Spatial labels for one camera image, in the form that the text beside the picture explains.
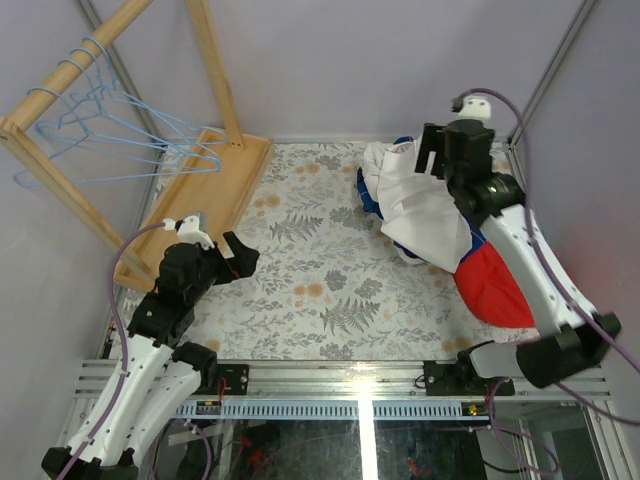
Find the blue hanger of white shirt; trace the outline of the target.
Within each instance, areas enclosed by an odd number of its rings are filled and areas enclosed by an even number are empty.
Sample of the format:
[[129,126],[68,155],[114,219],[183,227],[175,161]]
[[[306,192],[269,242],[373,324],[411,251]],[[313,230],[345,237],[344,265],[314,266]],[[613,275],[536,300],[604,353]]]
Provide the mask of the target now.
[[[39,121],[37,130],[40,135],[62,145],[64,150],[82,148],[141,163],[151,163],[153,160],[128,154],[126,150],[141,147],[157,152],[169,150],[176,156],[186,156],[196,145],[198,129],[175,116],[152,108],[138,96],[128,92],[117,78],[107,49],[92,36],[84,39],[91,47],[98,49],[96,54],[89,54],[94,64],[81,69],[87,89],[60,95],[59,99],[65,104],[66,111],[55,120]],[[125,120],[113,112],[115,106],[126,106],[148,114],[151,119],[168,126],[176,137],[167,139]]]

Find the light blue wire hanger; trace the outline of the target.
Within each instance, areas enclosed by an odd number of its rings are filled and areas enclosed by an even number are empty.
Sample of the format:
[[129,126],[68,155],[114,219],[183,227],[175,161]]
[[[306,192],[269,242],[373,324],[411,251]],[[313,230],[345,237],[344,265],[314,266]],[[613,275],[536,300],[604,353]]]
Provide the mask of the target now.
[[[58,146],[49,158],[57,160],[71,150],[84,150],[150,167],[145,177],[166,177],[214,173],[221,168],[220,154],[214,148],[226,143],[199,140],[199,133],[220,134],[217,127],[196,126],[179,117],[151,107],[128,92],[109,61],[82,71],[86,88],[59,94],[63,112],[56,118],[35,123],[39,136]],[[117,106],[130,107],[148,114],[169,130],[169,135],[154,133],[115,112]]]

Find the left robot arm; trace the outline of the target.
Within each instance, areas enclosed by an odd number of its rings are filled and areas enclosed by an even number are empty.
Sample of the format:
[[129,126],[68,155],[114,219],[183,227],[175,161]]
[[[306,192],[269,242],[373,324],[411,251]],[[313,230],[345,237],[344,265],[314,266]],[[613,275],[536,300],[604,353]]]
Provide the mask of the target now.
[[232,232],[216,243],[199,237],[169,246],[154,288],[120,330],[122,355],[98,401],[63,447],[41,463],[51,479],[135,479],[155,438],[192,394],[208,394],[219,381],[216,353],[185,342],[194,308],[214,286],[248,278],[259,253]]

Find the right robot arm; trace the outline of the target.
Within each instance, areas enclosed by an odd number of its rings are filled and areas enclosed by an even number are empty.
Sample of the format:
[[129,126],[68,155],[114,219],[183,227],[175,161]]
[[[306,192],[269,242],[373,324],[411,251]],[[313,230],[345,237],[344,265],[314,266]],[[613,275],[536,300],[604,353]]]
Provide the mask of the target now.
[[459,211],[497,250],[520,288],[538,338],[487,341],[458,353],[453,363],[424,365],[430,395],[478,395],[501,377],[543,389],[596,367],[621,332],[613,313],[600,313],[575,287],[525,208],[515,178],[493,171],[494,130],[476,119],[427,123],[415,170],[445,180]]

